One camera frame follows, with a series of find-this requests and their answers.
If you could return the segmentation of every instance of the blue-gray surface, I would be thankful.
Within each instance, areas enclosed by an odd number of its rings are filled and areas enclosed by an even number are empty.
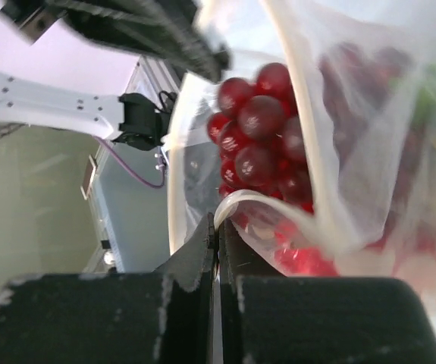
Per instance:
[[[154,152],[117,144],[114,150],[141,177],[158,184]],[[99,167],[93,192],[100,209],[118,271],[152,271],[170,256],[167,190],[154,190],[134,180],[109,155]]]

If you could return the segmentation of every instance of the plastic bag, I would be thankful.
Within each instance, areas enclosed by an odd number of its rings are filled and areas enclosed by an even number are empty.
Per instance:
[[[366,12],[367,21],[325,1],[211,3],[198,26],[215,44],[223,39],[230,47],[233,64],[226,78],[252,79],[271,61],[289,68],[313,209],[249,190],[232,193],[218,206],[218,148],[205,134],[218,86],[192,79],[194,105],[200,107],[188,118],[175,115],[180,122],[171,126],[176,170],[169,215],[175,217],[179,195],[187,217],[181,226],[188,234],[197,216],[217,208],[216,224],[231,216],[243,239],[286,275],[394,276],[436,309],[436,37],[432,42],[425,36],[423,21],[428,7],[436,14],[436,3],[419,2],[422,10],[411,11],[405,2],[365,2],[365,10],[376,7]],[[413,19],[391,17],[406,10]],[[407,66],[378,90],[370,76],[382,80],[381,73],[348,68],[350,59],[337,53],[338,45],[357,47],[368,60],[399,51]],[[342,89],[343,98],[332,106],[325,97],[325,56]],[[190,97],[181,95],[180,102]],[[187,164],[195,166],[197,177],[180,168]],[[184,196],[174,184],[179,180]],[[199,191],[215,198],[196,201]]]

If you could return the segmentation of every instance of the floor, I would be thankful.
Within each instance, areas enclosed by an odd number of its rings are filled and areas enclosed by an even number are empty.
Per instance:
[[[97,143],[25,127],[0,140],[0,286],[34,272],[79,272],[98,240],[83,172]]]

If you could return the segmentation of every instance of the transparent plastic bag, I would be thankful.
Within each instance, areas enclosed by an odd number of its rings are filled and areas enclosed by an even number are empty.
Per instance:
[[[415,11],[406,2],[363,2],[364,18],[325,3],[221,1],[210,5],[198,24],[216,44],[222,39],[231,49],[225,78],[252,80],[272,61],[288,66],[313,207],[250,190],[234,192],[217,206],[219,151],[206,139],[201,116],[202,107],[217,110],[219,85],[201,80],[191,80],[200,86],[194,97],[201,105],[187,118],[193,127],[173,123],[171,134],[177,166],[195,158],[208,163],[193,179],[205,184],[193,184],[185,170],[174,171],[174,182],[189,183],[190,195],[214,191],[217,199],[186,206],[186,215],[201,209],[195,218],[216,207],[216,225],[231,217],[243,239],[286,275],[394,276],[436,309],[436,33],[428,38],[425,28],[427,9],[435,8],[436,16],[436,3],[418,2],[421,10]],[[396,14],[402,11],[411,15],[401,19]],[[357,7],[354,12],[360,13]],[[353,60],[337,52],[344,45],[360,49],[368,67],[350,67]],[[381,68],[369,67],[382,52],[404,56],[398,75],[384,79]],[[340,84],[340,97],[333,93],[329,102],[331,79]],[[192,156],[189,152],[182,162],[179,153],[191,148]],[[173,196],[182,196],[171,188]],[[169,215],[177,211],[178,199],[171,199]],[[187,218],[181,226],[189,233],[195,223]]]

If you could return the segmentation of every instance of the purple cable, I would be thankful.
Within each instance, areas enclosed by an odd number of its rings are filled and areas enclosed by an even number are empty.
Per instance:
[[[125,161],[118,155],[118,153],[116,153],[116,151],[113,150],[113,148],[107,142],[105,142],[103,139],[100,139],[96,136],[94,138],[96,140],[98,140],[98,143],[103,148],[106,148],[106,150],[108,150],[108,152],[113,156],[113,158],[115,158],[115,160],[118,162],[118,164],[121,165],[121,167],[123,167],[123,169],[125,171],[127,171],[130,176],[132,176],[133,178],[135,178],[136,180],[138,180],[142,184],[145,184],[146,186],[151,187],[151,188],[155,188],[156,190],[158,190],[159,188],[162,188],[165,185],[164,168],[161,169],[162,182],[160,184],[151,184],[147,180],[144,180],[143,178],[141,178],[141,176],[139,176],[132,168],[130,168],[130,166],[127,163],[125,163]]]

